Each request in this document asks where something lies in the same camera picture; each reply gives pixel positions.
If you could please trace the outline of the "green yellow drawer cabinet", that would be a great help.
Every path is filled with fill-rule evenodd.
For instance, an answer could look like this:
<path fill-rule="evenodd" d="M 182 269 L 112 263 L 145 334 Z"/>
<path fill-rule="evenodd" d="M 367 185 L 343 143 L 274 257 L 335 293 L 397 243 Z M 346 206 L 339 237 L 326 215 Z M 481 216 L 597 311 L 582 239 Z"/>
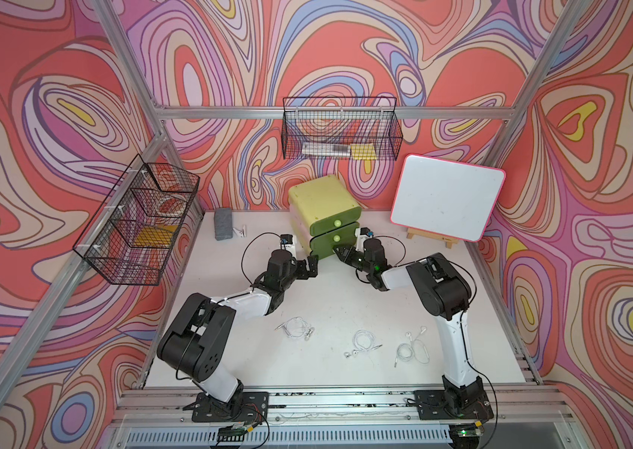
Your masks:
<path fill-rule="evenodd" d="M 334 256 L 338 245 L 356 244 L 362 209 L 335 175 L 300 183 L 288 190 L 295 237 L 320 260 Z"/>

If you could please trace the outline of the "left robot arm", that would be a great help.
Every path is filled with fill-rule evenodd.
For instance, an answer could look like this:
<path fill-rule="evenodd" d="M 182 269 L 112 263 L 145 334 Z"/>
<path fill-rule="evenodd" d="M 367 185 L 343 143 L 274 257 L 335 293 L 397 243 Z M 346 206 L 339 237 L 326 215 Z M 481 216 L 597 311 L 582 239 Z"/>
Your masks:
<path fill-rule="evenodd" d="M 223 364 L 237 324 L 275 312 L 293 282 L 318 275 L 318 257 L 297 259 L 290 249 L 271 253 L 267 269 L 243 293 L 227 297 L 190 295 L 157 345 L 156 356 L 181 380 L 200 388 L 185 410 L 195 423 L 264 421 L 267 393 L 246 393 L 243 382 Z"/>

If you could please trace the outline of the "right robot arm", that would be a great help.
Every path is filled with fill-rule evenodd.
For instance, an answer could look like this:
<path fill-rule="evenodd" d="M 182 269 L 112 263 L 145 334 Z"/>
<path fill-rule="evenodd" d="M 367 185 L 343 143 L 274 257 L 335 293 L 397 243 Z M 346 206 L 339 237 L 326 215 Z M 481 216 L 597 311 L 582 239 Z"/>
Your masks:
<path fill-rule="evenodd" d="M 488 396 L 490 382 L 473 366 L 466 335 L 467 312 L 475 292 L 452 263 L 436 253 L 391 266 L 376 238 L 365 239 L 359 246 L 337 245 L 333 252 L 341 262 L 365 274 L 368 284 L 378 291 L 415 290 L 424 310 L 434 317 L 442 344 L 447 415 L 482 422 L 494 419 L 496 399 Z"/>

